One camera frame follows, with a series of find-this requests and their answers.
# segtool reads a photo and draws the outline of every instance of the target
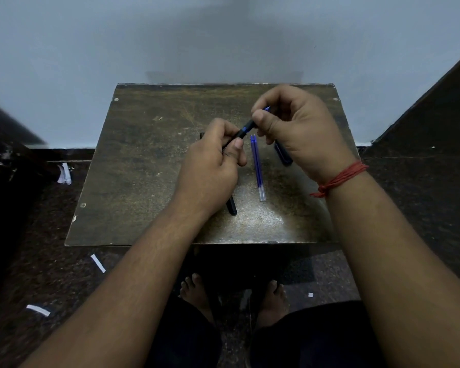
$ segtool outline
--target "person's right hand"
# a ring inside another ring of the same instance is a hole
[[[271,106],[271,112],[261,108]],[[317,183],[326,183],[356,161],[324,102],[289,85],[264,93],[252,107],[258,136],[277,139]]]

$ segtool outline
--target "hand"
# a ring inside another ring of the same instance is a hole
[[[189,146],[172,200],[205,219],[220,210],[237,185],[237,165],[247,164],[241,138],[235,138],[222,154],[222,146],[238,131],[222,119],[208,125],[202,139]]]
[[[271,112],[261,108],[271,106]],[[258,136],[275,139],[317,183],[326,183],[356,161],[324,102],[289,85],[264,93],[252,107]]]

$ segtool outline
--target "leg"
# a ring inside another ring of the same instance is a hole
[[[279,317],[283,312],[278,310],[286,307],[281,287],[271,282],[266,291],[256,324],[259,329],[252,339],[252,368],[386,366],[362,302],[318,306]]]
[[[201,278],[193,274],[182,283],[180,296],[171,296],[160,319],[146,367],[214,368],[222,342],[216,330]]]

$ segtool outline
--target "red string wristband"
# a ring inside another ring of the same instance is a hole
[[[341,173],[339,173],[325,185],[319,185],[319,192],[312,192],[310,196],[316,198],[326,197],[331,188],[342,185],[345,181],[357,176],[359,173],[364,172],[366,169],[368,169],[368,165],[365,165],[360,160],[358,160],[344,169]]]

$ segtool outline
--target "person's left arm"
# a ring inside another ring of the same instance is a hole
[[[202,225],[232,195],[242,140],[222,119],[192,144],[170,203],[86,302],[22,367],[140,366],[147,358],[184,256]]]

